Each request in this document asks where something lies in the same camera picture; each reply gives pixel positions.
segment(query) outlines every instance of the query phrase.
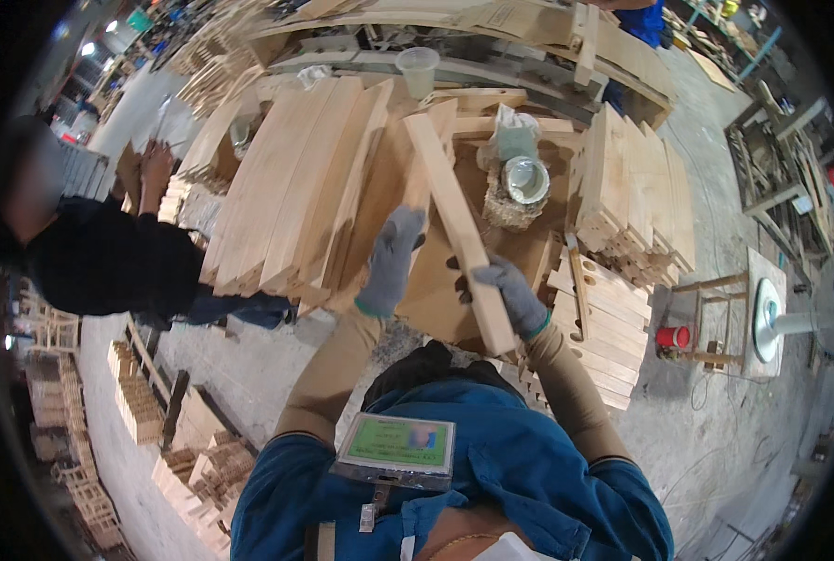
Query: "concrete floor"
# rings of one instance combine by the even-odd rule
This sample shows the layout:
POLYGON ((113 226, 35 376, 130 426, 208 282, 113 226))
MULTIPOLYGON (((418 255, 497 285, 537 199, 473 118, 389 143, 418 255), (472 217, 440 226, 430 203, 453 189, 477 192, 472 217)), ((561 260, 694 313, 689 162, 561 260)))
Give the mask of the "concrete floor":
MULTIPOLYGON (((697 271, 682 282, 739 272, 746 262, 746 245, 766 252, 770 243, 741 215, 722 134, 747 106, 748 97, 713 84, 688 54, 675 49, 658 52, 679 94, 675 111, 658 134, 673 141, 684 157, 693 192, 697 271)), ((129 139, 140 147, 153 129, 162 95, 175 93, 182 84, 182 78, 166 71, 138 73, 90 147, 115 159, 129 139)), ((192 139, 201 123, 190 123, 188 109, 181 104, 172 111, 165 124, 167 138, 192 139)), ((188 143, 177 152, 186 149, 188 143)), ((195 191, 182 219, 189 227, 209 232, 218 205, 218 197, 195 191)), ((668 321, 688 323, 693 316, 692 298, 672 296, 664 289, 655 293, 652 305, 654 328, 668 321)), ((805 305, 803 297, 789 295, 789 310, 805 305)), ((708 324, 715 326, 724 318, 714 315, 708 324)), ((131 442, 114 405, 106 347, 122 336, 126 320, 124 315, 84 320, 79 367, 102 481, 140 559, 213 558, 152 483, 155 448, 131 442)), ((740 319, 735 321, 740 330, 740 319)), ((260 447, 273 432, 299 372, 333 325, 329 314, 317 312, 295 327, 272 332, 231 319, 236 338, 175 326, 162 335, 156 361, 170 376, 178 369, 188 370, 192 382, 203 384, 243 436, 260 447)), ((373 377, 421 342, 422 334, 407 326, 389 326, 352 395, 344 425, 373 377)), ((730 539, 725 521, 758 535, 781 516, 794 482, 788 475, 793 459, 798 451, 812 448, 817 427, 834 412, 825 413, 827 404, 834 403, 834 369, 818 378, 811 374, 806 368, 808 348, 807 336, 791 336, 782 375, 758 384, 705 375, 700 365, 661 361, 651 339, 631 406, 625 412, 613 411, 612 419, 667 510, 679 558, 701 559, 721 551, 730 539)), ((506 367, 504 374, 513 377, 514 369, 506 367)))

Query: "hand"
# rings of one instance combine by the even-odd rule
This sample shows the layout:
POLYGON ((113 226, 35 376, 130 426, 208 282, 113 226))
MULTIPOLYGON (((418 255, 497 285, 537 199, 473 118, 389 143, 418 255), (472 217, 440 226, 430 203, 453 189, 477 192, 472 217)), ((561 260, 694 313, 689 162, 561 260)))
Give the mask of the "hand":
POLYGON ((171 154, 171 147, 166 142, 150 138, 140 162, 143 186, 164 192, 173 168, 174 155, 171 154))
MULTIPOLYGON (((528 341, 548 325, 548 309, 535 297, 525 276, 513 263, 493 254, 489 255, 489 261, 491 265, 478 266, 472 271, 473 280, 501 290, 510 325, 523 341, 528 341)), ((445 264, 448 268, 460 269, 457 258, 452 257, 445 264)), ((461 303, 472 302, 466 277, 457 279, 455 290, 461 292, 461 303)))
POLYGON ((383 224, 370 256, 370 278, 355 298, 366 315, 390 318, 394 314, 408 285, 411 253, 426 241, 425 222, 425 211, 401 205, 383 224))
POLYGON ((174 168, 174 156, 167 143, 159 143, 153 138, 148 140, 140 163, 142 176, 142 200, 139 213, 158 213, 161 197, 167 190, 167 182, 174 168))

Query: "red cup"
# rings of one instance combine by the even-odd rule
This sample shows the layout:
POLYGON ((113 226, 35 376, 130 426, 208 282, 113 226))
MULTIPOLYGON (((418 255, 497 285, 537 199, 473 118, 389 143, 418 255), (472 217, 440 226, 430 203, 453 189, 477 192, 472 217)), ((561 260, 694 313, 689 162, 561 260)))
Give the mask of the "red cup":
POLYGON ((685 348, 692 340, 692 332, 682 326, 680 328, 660 328, 657 330, 657 344, 660 346, 678 346, 685 348))

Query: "green id card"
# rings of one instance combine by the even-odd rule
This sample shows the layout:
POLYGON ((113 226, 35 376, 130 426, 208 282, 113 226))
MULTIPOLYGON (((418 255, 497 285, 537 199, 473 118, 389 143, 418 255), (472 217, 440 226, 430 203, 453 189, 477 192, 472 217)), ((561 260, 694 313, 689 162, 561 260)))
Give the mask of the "green id card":
POLYGON ((339 462, 364 468, 450 474, 455 424, 358 413, 339 462))

